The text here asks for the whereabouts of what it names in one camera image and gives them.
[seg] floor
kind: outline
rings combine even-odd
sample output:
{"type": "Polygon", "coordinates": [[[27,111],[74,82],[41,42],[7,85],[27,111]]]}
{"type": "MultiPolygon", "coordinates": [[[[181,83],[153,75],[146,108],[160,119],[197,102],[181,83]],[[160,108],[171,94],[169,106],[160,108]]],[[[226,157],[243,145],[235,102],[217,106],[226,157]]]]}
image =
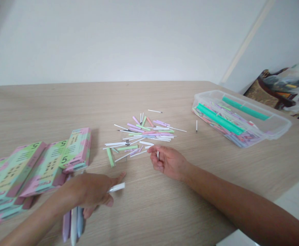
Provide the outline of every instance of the floor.
{"type": "MultiPolygon", "coordinates": [[[[299,220],[299,183],[293,186],[275,203],[299,220]]],[[[237,230],[219,242],[217,246],[258,246],[258,244],[248,238],[243,232],[237,230]]]]}

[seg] pink stick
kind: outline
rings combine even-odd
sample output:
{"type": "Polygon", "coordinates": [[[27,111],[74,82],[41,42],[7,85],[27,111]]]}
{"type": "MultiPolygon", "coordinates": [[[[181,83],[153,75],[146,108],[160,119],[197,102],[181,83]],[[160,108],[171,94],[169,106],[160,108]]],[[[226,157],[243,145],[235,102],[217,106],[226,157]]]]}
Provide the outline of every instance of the pink stick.
{"type": "Polygon", "coordinates": [[[145,131],[138,130],[138,129],[133,128],[133,127],[129,127],[129,130],[131,130],[131,131],[133,131],[133,132],[141,132],[141,133],[145,132],[145,131]]]}
{"type": "Polygon", "coordinates": [[[147,117],[148,123],[151,125],[151,127],[154,127],[152,121],[147,117]]]}
{"type": "Polygon", "coordinates": [[[138,125],[140,125],[139,121],[136,119],[135,116],[133,116],[132,118],[135,120],[135,122],[136,122],[138,125]]]}
{"type": "Polygon", "coordinates": [[[144,134],[143,134],[143,135],[145,135],[145,134],[151,134],[151,133],[155,133],[155,131],[144,132],[144,134]]]}
{"type": "Polygon", "coordinates": [[[165,125],[165,124],[162,124],[162,123],[160,123],[160,122],[158,122],[158,121],[153,121],[155,124],[159,124],[159,125],[161,125],[161,126],[165,126],[165,127],[167,127],[167,125],[165,125]]]}
{"type": "Polygon", "coordinates": [[[128,123],[127,125],[128,125],[128,126],[131,126],[131,127],[133,127],[133,128],[139,129],[139,130],[141,129],[140,127],[135,126],[135,125],[133,125],[133,124],[129,124],[129,123],[128,123]]]}

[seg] white wall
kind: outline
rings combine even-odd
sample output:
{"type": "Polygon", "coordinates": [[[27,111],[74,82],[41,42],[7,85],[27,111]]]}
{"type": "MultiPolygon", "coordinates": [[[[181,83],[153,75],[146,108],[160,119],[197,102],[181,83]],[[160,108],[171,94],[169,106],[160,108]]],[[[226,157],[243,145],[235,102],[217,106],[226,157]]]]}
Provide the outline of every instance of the white wall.
{"type": "Polygon", "coordinates": [[[219,83],[265,0],[14,0],[0,85],[219,83]]]}
{"type": "Polygon", "coordinates": [[[299,0],[276,0],[245,53],[223,85],[243,94],[265,69],[299,63],[299,0]]]}

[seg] finger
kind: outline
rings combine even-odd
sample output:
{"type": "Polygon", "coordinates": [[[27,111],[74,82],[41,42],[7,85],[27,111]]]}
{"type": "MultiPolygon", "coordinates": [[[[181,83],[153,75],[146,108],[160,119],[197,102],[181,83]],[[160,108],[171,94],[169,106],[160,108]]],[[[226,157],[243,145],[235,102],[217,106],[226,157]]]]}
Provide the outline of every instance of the finger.
{"type": "Polygon", "coordinates": [[[159,147],[159,145],[153,145],[148,150],[147,153],[152,153],[156,151],[156,148],[159,147]]]}
{"type": "Polygon", "coordinates": [[[156,156],[156,152],[151,153],[150,159],[151,159],[153,165],[157,163],[158,159],[157,159],[157,156],[156,156]]]}
{"type": "Polygon", "coordinates": [[[107,207],[112,207],[114,203],[113,197],[110,194],[105,194],[99,204],[104,204],[107,207]]]}
{"type": "Polygon", "coordinates": [[[122,172],[117,178],[112,178],[112,186],[117,185],[119,183],[121,183],[121,181],[123,180],[123,178],[126,176],[126,172],[122,172]]]}
{"type": "Polygon", "coordinates": [[[83,217],[85,219],[90,218],[90,216],[92,215],[92,213],[95,211],[95,209],[97,208],[97,206],[91,207],[91,208],[85,208],[83,210],[83,217]]]}
{"type": "Polygon", "coordinates": [[[162,167],[159,167],[159,166],[157,166],[157,165],[153,165],[153,168],[154,168],[154,170],[163,173],[163,170],[164,170],[163,166],[162,166],[162,167]]]}
{"type": "Polygon", "coordinates": [[[170,155],[175,149],[167,146],[157,145],[156,150],[165,155],[170,155]]]}

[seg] plastic bag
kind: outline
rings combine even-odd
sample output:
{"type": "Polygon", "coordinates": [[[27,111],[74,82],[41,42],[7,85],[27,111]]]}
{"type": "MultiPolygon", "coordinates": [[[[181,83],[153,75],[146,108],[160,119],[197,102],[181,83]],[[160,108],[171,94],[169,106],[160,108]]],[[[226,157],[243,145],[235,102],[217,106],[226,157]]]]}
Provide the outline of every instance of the plastic bag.
{"type": "Polygon", "coordinates": [[[299,63],[286,69],[278,75],[272,75],[263,79],[267,87],[275,92],[297,94],[299,100],[299,63]]]}

